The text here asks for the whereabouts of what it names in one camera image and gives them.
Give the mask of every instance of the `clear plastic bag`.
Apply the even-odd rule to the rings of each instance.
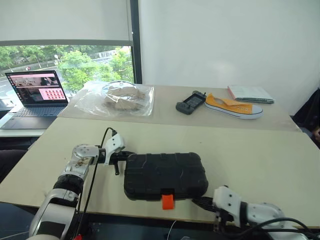
[[[149,116],[154,106],[154,87],[127,81],[88,81],[86,93],[74,105],[90,114],[121,117]]]

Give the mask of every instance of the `book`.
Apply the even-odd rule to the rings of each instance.
[[[261,86],[229,85],[228,92],[236,101],[273,104],[275,100]]]

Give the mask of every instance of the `black plastic case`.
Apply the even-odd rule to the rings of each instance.
[[[173,194],[176,200],[197,198],[208,184],[194,152],[132,154],[126,161],[124,192],[132,200],[160,200],[163,194]]]

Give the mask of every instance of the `yellow sneaker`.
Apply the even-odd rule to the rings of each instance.
[[[234,101],[226,98],[217,98],[209,93],[204,105],[212,110],[216,110],[239,119],[257,119],[264,115],[261,107],[251,103]]]

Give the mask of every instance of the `laptop screen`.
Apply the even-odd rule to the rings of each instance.
[[[23,105],[67,104],[55,71],[26,71],[5,74]]]

